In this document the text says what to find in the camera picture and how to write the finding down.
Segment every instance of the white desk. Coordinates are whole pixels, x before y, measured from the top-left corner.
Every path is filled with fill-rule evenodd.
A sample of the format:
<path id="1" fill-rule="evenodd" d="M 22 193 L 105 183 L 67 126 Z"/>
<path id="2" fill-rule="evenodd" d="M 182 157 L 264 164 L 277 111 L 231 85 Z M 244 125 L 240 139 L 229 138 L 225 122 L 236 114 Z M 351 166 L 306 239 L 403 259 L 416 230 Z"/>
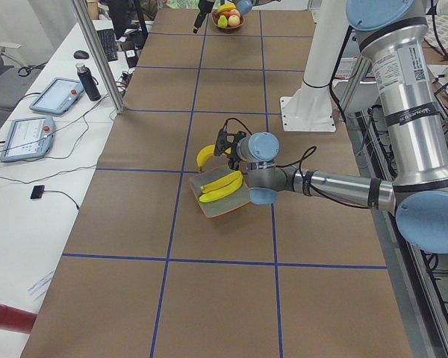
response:
<path id="1" fill-rule="evenodd" d="M 95 26 L 96 29 L 112 27 L 110 21 L 96 21 Z M 88 51 L 81 29 L 76 24 L 28 92 L 43 91 L 55 77 L 78 79 L 75 64 L 83 62 L 98 80 L 100 93 L 105 95 L 106 89 L 93 59 L 73 58 L 73 53 L 79 49 Z M 119 52 L 118 56 L 118 61 L 109 63 L 116 79 L 122 71 L 128 70 L 124 54 Z M 28 109 L 34 98 L 26 98 L 20 102 L 0 130 L 0 141 L 7 136 L 12 119 L 37 116 Z M 65 115 L 55 117 L 57 128 L 75 121 L 94 104 L 95 102 L 91 102 L 86 94 L 83 94 Z M 115 115 L 111 100 L 105 98 L 95 110 L 86 115 L 90 127 L 67 159 L 0 163 L 0 175 L 30 181 L 60 171 L 93 166 L 102 152 Z M 58 131 L 47 155 L 65 157 L 86 127 L 84 120 L 80 119 Z M 93 172 L 94 169 L 85 169 L 31 184 L 11 183 L 0 179 L 1 303 L 35 313 L 40 310 L 44 295 L 33 300 L 27 290 L 43 276 L 55 270 L 78 214 L 72 201 L 62 194 L 45 193 L 40 200 L 32 201 L 30 194 L 33 186 L 44 184 L 45 190 L 63 191 L 81 204 Z M 19 357 L 27 339 L 26 334 L 0 330 L 0 358 Z"/>

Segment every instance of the keyboard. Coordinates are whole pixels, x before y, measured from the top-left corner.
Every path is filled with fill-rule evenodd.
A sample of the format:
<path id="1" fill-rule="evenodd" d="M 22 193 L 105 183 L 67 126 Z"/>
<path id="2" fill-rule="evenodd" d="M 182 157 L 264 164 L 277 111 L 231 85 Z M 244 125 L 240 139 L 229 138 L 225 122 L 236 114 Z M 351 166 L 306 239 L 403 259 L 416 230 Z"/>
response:
<path id="1" fill-rule="evenodd" d="M 106 59 L 108 62 L 118 60 L 118 46 L 114 37 L 114 30 L 106 28 L 104 30 L 97 30 L 99 42 L 105 50 Z"/>

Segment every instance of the tablet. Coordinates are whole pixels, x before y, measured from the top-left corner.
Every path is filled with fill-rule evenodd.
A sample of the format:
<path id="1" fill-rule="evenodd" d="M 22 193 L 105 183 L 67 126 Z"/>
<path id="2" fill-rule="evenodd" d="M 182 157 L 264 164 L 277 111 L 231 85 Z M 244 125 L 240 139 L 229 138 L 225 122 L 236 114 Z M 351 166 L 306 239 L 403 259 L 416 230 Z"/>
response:
<path id="1" fill-rule="evenodd" d="M 52 117 L 15 119 L 8 131 L 0 160 L 14 162 L 43 157 L 52 146 L 54 133 Z"/>
<path id="2" fill-rule="evenodd" d="M 30 109 L 39 113 L 62 115 L 84 91 L 80 81 L 68 78 L 55 78 L 30 104 Z"/>

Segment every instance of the banana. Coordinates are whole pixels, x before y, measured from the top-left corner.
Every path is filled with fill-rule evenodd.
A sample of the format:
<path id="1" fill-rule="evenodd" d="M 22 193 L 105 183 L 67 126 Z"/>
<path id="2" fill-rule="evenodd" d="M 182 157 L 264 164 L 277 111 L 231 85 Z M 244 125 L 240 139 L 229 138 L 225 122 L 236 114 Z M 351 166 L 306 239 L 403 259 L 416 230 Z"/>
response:
<path id="1" fill-rule="evenodd" d="M 202 172 L 202 167 L 206 164 L 206 162 L 209 160 L 209 158 L 214 156 L 214 144 L 206 145 L 203 149 L 199 151 L 197 154 L 196 162 L 197 162 L 197 169 L 199 172 Z M 231 149 L 228 148 L 225 150 L 227 154 L 231 153 Z"/>
<path id="2" fill-rule="evenodd" d="M 229 196 L 233 192 L 238 191 L 239 188 L 242 186 L 242 182 L 243 177 L 241 175 L 237 179 L 234 179 L 234 181 L 232 181 L 230 184 L 223 186 L 222 188 L 202 194 L 201 196 L 199 196 L 199 201 L 201 201 L 202 203 L 210 203 L 211 201 L 216 201 L 225 198 L 226 196 Z"/>
<path id="3" fill-rule="evenodd" d="M 236 5 L 233 2 L 228 2 L 227 4 L 219 6 L 217 8 L 217 13 L 222 13 L 223 11 L 230 11 L 235 8 L 236 8 Z"/>
<path id="4" fill-rule="evenodd" d="M 205 194 L 206 192 L 212 192 L 213 190 L 217 190 L 219 188 L 222 188 L 223 186 L 230 184 L 239 177 L 242 177 L 242 172 L 239 170 L 229 173 L 222 178 L 211 181 L 210 183 L 201 186 L 201 192 L 202 194 Z"/>

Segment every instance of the red cylinder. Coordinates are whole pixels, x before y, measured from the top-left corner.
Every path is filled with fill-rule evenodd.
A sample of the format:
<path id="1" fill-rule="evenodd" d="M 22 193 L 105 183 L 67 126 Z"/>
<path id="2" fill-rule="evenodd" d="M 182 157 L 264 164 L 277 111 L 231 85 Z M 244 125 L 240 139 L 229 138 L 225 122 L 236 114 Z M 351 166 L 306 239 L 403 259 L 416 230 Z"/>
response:
<path id="1" fill-rule="evenodd" d="M 30 334 L 37 315 L 0 304 L 0 330 Z"/>

